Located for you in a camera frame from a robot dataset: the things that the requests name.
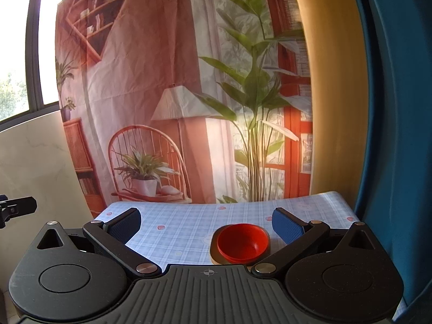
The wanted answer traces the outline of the blue plaid tablecloth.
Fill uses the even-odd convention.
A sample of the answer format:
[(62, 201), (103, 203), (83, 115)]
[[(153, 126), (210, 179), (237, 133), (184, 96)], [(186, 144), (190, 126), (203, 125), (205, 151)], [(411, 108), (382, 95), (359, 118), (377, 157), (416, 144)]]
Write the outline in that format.
[(114, 202), (98, 216), (107, 222), (129, 208), (141, 213), (141, 228), (127, 246), (159, 267), (168, 264), (209, 265), (214, 232), (224, 225), (248, 223), (265, 229), (271, 252), (285, 246), (272, 229), (272, 213), (281, 207), (304, 222), (322, 220), (334, 229), (347, 229), (358, 220), (337, 192), (267, 202), (175, 204)]

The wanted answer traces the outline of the printed room backdrop cloth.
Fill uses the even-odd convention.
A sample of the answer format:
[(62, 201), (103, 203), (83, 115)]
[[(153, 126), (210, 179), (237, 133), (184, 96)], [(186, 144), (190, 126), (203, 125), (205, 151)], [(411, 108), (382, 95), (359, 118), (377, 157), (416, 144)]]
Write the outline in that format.
[(309, 194), (311, 75), (297, 0), (62, 0), (55, 60), (92, 214), (119, 200)]

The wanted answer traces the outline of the yellow curtain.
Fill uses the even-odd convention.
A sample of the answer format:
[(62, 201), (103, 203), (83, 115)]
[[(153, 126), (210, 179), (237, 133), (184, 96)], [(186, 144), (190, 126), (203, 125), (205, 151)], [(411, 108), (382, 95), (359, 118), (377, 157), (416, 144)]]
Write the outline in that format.
[(310, 191), (336, 191), (354, 206), (367, 141), (368, 77), (356, 0), (297, 0), (310, 65)]

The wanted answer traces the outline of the teal curtain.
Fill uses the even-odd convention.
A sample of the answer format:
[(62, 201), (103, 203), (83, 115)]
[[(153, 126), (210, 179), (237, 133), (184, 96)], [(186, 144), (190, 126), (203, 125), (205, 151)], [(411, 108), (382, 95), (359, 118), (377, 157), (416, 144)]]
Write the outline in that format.
[(397, 323), (431, 322), (431, 0), (356, 0), (368, 76), (355, 213), (403, 280)]

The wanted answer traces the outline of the window frame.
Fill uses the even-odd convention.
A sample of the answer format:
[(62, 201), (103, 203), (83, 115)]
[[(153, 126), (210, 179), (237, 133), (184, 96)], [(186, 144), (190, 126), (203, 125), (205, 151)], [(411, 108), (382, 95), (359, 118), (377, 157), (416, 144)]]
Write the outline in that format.
[(29, 0), (25, 33), (26, 89), (29, 109), (1, 121), (1, 131), (59, 110), (59, 102), (44, 104), (39, 74), (39, 14), (41, 0)]

